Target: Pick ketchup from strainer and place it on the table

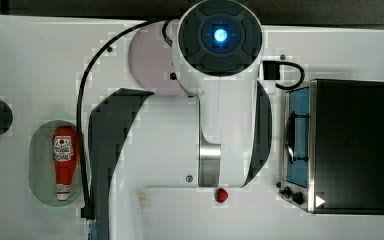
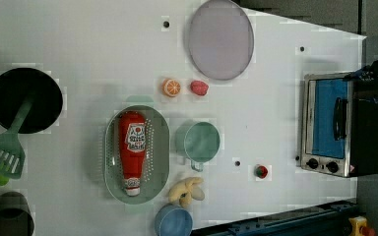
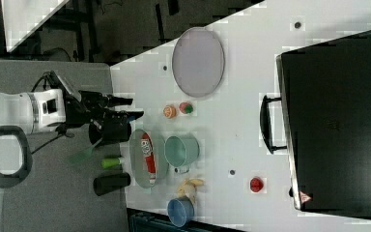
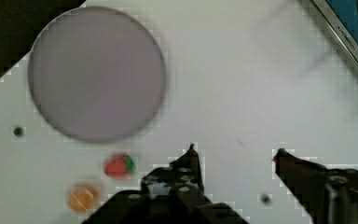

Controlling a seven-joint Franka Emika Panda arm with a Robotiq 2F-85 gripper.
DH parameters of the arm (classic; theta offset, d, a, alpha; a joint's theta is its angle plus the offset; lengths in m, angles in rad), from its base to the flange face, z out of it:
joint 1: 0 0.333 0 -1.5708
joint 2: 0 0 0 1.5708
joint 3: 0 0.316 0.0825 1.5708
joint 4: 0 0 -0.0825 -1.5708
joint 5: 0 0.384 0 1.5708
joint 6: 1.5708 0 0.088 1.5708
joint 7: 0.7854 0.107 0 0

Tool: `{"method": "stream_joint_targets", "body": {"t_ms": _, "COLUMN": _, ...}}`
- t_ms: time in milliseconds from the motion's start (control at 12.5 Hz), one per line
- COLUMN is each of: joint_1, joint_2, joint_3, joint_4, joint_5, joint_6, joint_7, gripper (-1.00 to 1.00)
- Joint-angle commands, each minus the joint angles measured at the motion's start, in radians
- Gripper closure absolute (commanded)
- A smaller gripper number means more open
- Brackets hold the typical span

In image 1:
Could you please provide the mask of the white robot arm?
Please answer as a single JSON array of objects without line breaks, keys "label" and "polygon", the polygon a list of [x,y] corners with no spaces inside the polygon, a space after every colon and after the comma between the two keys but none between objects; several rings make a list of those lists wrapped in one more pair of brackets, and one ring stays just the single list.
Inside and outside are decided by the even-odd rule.
[{"label": "white robot arm", "polygon": [[247,7],[204,0],[172,43],[181,94],[121,88],[91,112],[93,240],[142,240],[146,188],[243,187],[258,174],[272,134],[262,55],[261,24]]}]

